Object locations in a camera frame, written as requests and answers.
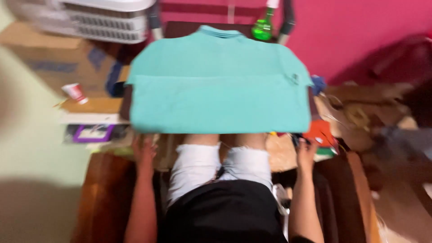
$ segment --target green bottle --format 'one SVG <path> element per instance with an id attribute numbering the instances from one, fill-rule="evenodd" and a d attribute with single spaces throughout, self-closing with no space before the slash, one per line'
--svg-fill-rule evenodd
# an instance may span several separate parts
<path id="1" fill-rule="evenodd" d="M 273 33 L 273 24 L 271 17 L 273 16 L 274 8 L 267 7 L 267 12 L 264 18 L 257 20 L 252 28 L 252 35 L 259 40 L 270 40 Z"/>

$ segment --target shirt collar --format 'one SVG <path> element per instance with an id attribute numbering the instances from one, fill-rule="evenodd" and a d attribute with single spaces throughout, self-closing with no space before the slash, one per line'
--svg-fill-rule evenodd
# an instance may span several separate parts
<path id="1" fill-rule="evenodd" d="M 220 30 L 210 26 L 200 26 L 197 32 L 218 38 L 236 38 L 244 35 L 237 30 Z"/>

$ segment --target red and white cup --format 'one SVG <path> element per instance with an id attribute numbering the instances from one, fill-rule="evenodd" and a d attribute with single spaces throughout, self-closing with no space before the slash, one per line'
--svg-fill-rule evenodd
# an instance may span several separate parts
<path id="1" fill-rule="evenodd" d="M 66 92 L 72 99 L 76 100 L 80 105 L 87 103 L 89 99 L 83 95 L 79 83 L 67 84 L 61 89 Z"/>

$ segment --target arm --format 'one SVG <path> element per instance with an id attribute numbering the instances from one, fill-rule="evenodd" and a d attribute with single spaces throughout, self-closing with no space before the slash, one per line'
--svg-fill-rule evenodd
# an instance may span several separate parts
<path id="1" fill-rule="evenodd" d="M 156 147 L 152 147 L 150 138 L 146 138 L 144 145 L 140 147 L 137 136 L 132 148 L 137 159 L 137 182 L 124 241 L 125 243 L 156 243 L 157 220 L 152 184 L 152 160 L 156 155 Z"/>
<path id="2" fill-rule="evenodd" d="M 321 225 L 318 220 L 315 205 L 315 191 L 312 181 L 314 154 L 317 142 L 308 147 L 304 139 L 300 139 L 300 149 L 297 153 L 297 181 L 292 192 L 288 234 L 289 240 L 302 236 L 315 243 L 324 243 Z"/>

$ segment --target black shirt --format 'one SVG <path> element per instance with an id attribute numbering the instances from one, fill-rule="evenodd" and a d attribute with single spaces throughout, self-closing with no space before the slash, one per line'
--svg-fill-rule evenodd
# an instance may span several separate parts
<path id="1" fill-rule="evenodd" d="M 168 210 L 158 242 L 286 243 L 270 190 L 246 180 L 217 181 L 192 190 Z M 296 237 L 293 243 L 311 241 Z"/>

